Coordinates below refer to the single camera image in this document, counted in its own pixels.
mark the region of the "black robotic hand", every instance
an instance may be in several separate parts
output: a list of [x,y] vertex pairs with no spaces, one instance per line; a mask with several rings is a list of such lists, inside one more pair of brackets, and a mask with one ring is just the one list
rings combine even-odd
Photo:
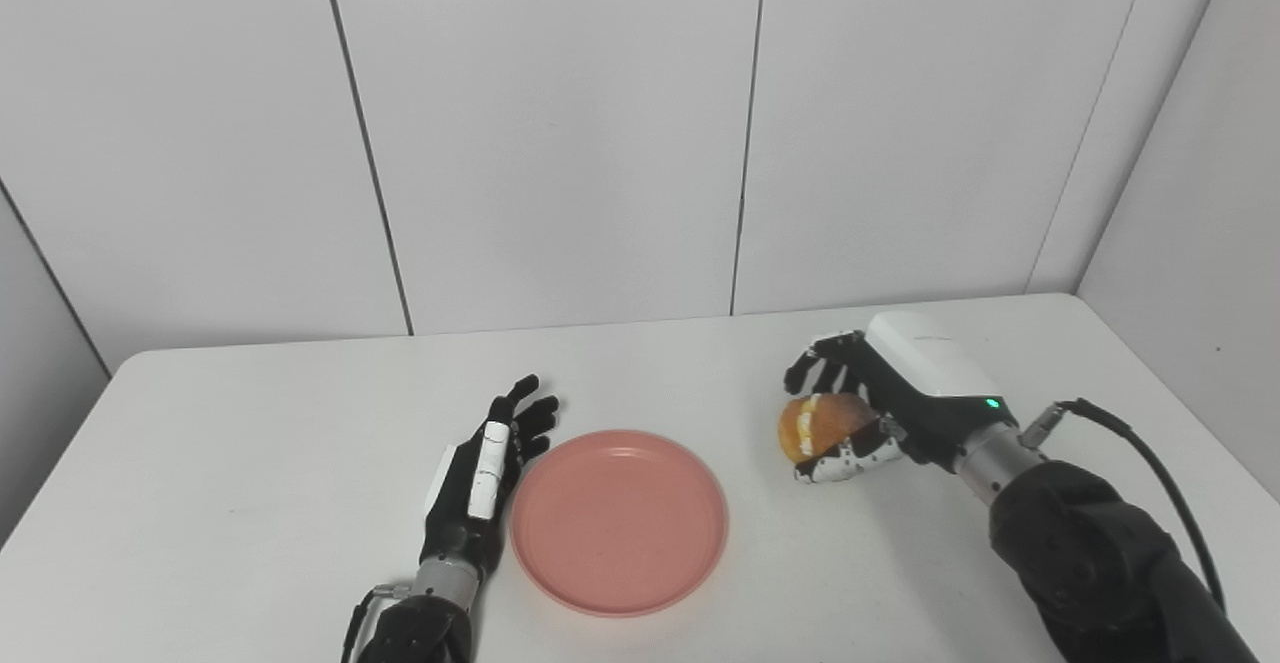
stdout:
[[[833,334],[814,340],[783,376],[783,389],[801,402],[795,419],[791,420],[785,411],[780,424],[795,426],[801,452],[808,454],[808,458],[795,465],[795,477],[799,481],[849,480],[902,457],[896,440],[882,430],[882,411],[870,402],[872,394],[859,376],[841,358],[815,352],[822,349],[823,353],[829,353],[832,346],[847,337],[850,334]],[[820,371],[817,376],[810,375],[818,363],[822,363]],[[794,406],[787,407],[787,411],[792,411]],[[847,435],[836,442],[829,440],[829,435],[823,436],[822,431],[815,430],[823,420],[828,426],[838,420],[842,424],[840,430],[847,431]]]
[[525,463],[550,448],[559,401],[548,395],[520,413],[538,390],[529,375],[489,404],[466,442],[449,445],[428,497],[425,541],[411,586],[379,586],[356,607],[343,645],[349,659],[374,599],[396,600],[378,617],[360,663],[470,663],[471,604],[502,557],[502,513]]
[[525,463],[550,448],[559,399],[539,398],[522,412],[517,404],[538,390],[538,376],[516,381],[511,393],[489,404],[489,416],[466,443],[444,453],[429,495],[426,540],[419,563],[428,558],[461,558],[481,580],[502,557],[500,518]]

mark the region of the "cable connector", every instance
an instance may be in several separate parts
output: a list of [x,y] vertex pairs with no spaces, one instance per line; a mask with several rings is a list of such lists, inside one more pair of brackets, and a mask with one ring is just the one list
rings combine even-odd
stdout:
[[1027,430],[1018,436],[1018,443],[1023,444],[1023,448],[1028,451],[1036,451],[1039,448],[1048,434],[1056,429],[1056,426],[1066,416],[1066,408],[1061,403],[1052,403],[1048,408],[1044,408],[1043,413],[1039,413],[1034,421],[1027,426]]

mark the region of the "pink plate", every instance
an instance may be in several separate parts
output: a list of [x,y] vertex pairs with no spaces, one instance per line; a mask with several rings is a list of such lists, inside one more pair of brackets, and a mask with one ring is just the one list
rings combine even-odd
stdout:
[[694,591],[719,559],[724,495],[658,435],[599,431],[544,454],[516,489],[511,540],[544,593],[594,616],[641,616]]

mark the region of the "bread roll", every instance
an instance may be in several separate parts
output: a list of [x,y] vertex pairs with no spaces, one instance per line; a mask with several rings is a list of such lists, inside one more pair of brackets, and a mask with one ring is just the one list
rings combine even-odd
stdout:
[[851,393],[814,394],[796,398],[782,408],[778,444],[792,463],[823,454],[863,426],[876,422],[876,412]]

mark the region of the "robotic hand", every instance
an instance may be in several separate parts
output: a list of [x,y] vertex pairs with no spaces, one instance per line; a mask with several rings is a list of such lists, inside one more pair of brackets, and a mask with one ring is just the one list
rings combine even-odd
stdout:
[[[1020,430],[978,363],[919,314],[881,314],[867,332],[814,340],[787,370],[787,393],[803,390],[819,362],[814,390],[831,390],[844,372],[841,390],[867,398],[873,425],[860,431],[878,431],[854,434],[863,458],[896,443],[916,463],[955,474],[989,506],[992,549],[1018,573],[1069,662],[1257,662],[1226,619],[1212,558],[1178,486],[1124,421],[1078,399],[1051,404]],[[1068,412],[1101,422],[1143,454],[1174,499],[1211,590],[1149,515],[1103,479],[1041,453]],[[810,470],[838,454],[820,454]]]
[[[471,604],[502,557],[502,512],[525,463],[550,448],[559,401],[545,397],[516,413],[538,390],[530,375],[493,399],[485,422],[460,445],[449,445],[428,494],[429,512],[420,567],[410,586],[378,586],[352,613],[343,663],[357,641],[360,663],[470,663]],[[367,635],[374,603],[394,602]]]

